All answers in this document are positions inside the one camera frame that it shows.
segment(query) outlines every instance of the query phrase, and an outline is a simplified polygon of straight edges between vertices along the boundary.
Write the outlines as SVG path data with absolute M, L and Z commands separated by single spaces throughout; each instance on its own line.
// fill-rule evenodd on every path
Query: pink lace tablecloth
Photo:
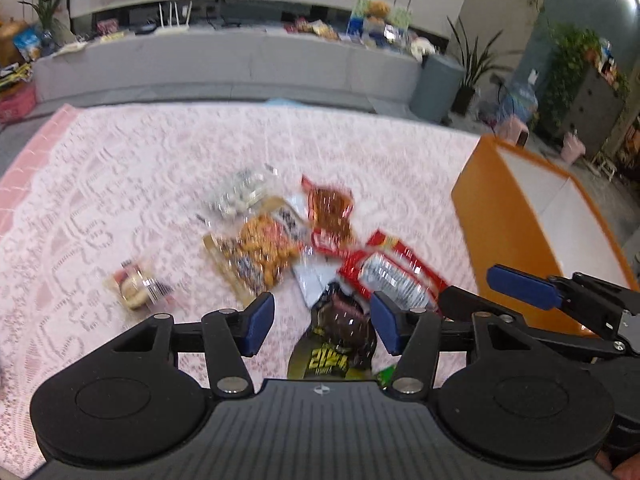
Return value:
M 175 287 L 172 314 L 192 322 L 237 306 L 202 250 L 195 219 L 212 186 L 268 162 L 283 192 L 300 177 L 354 194 L 355 231 L 401 237 L 450 283 L 476 291 L 450 192 L 477 139 L 437 126 L 322 108 L 238 104 L 65 107 L 0 181 L 0 465 L 27 476 L 43 462 L 29 403 L 48 377 L 148 312 L 120 306 L 103 280 L 132 256 Z M 214 229 L 228 225 L 214 222 Z M 284 378 L 309 324 L 295 279 L 274 291 L 276 319 L 245 360 L 256 386 Z M 374 369 L 393 362 L 379 344 Z M 443 354 L 438 382 L 464 364 Z M 180 368 L 207 384 L 201 355 Z

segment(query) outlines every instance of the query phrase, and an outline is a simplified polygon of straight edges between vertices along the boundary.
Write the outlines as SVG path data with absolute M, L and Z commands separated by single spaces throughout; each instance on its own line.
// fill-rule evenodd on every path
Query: snack package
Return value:
M 216 187 L 209 208 L 222 215 L 222 218 L 246 213 L 269 194 L 273 177 L 277 174 L 278 171 L 268 164 L 259 169 L 238 171 Z
M 380 385 L 380 388 L 384 390 L 391 384 L 391 377 L 393 377 L 395 371 L 396 365 L 391 365 L 376 374 L 376 381 Z
M 308 229 L 295 211 L 283 199 L 270 197 L 236 238 L 209 234 L 203 241 L 238 300 L 247 306 L 281 280 L 300 257 L 307 237 Z
M 311 310 L 311 325 L 293 349 L 287 378 L 369 380 L 376 341 L 369 316 L 332 282 Z
M 172 292 L 170 286 L 158 282 L 143 264 L 131 260 L 123 262 L 122 269 L 114 272 L 106 285 L 117 292 L 120 303 L 131 310 L 158 304 Z
M 306 176 L 302 189 L 307 193 L 309 220 L 313 226 L 312 247 L 322 254 L 345 257 L 355 243 L 349 216 L 353 210 L 351 191 L 331 186 L 317 186 Z
M 305 248 L 302 257 L 293 265 L 292 270 L 308 308 L 312 308 L 327 285 L 335 281 L 340 265 L 339 260 L 327 258 L 311 247 Z
M 120 28 L 120 22 L 117 18 L 111 18 L 109 20 L 102 20 L 96 23 L 98 34 L 106 36 L 107 34 L 115 34 Z
M 31 27 L 14 37 L 14 45 L 26 62 L 36 61 L 42 55 L 42 42 Z
M 413 250 L 379 230 L 345 259 L 338 274 L 367 300 L 384 292 L 403 310 L 438 312 L 438 295 L 449 286 Z

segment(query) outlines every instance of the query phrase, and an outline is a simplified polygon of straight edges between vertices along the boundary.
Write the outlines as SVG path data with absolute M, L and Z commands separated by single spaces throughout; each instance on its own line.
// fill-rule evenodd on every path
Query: clear plastic bag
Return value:
M 122 306 L 137 310 L 144 306 L 157 308 L 166 303 L 173 289 L 154 277 L 150 264 L 142 260 L 127 260 L 105 282 L 118 295 Z
M 327 258 L 311 247 L 305 248 L 302 257 L 293 265 L 292 270 L 308 308 L 312 308 L 329 283 L 337 279 L 337 272 L 341 265 L 340 260 Z
M 216 187 L 211 194 L 209 208 L 225 219 L 245 214 L 273 193 L 277 175 L 278 170 L 269 164 L 238 171 Z

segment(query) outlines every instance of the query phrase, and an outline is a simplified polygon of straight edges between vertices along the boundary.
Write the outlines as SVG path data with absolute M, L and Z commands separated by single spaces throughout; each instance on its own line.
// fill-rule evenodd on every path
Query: pink basket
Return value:
M 27 84 L 11 97 L 0 100 L 0 123 L 14 123 L 36 107 L 36 87 Z

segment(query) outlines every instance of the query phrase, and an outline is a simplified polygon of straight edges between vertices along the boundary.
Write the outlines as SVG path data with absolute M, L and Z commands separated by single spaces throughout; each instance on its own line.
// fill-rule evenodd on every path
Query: red snack bag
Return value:
M 317 186 L 306 176 L 302 189 L 308 195 L 309 220 L 313 226 L 311 245 L 320 253 L 341 258 L 350 254 L 355 242 L 349 215 L 353 210 L 353 195 L 347 189 Z
M 380 230 L 345 259 L 338 274 L 367 300 L 384 292 L 403 310 L 438 312 L 438 296 L 449 286 L 411 248 Z

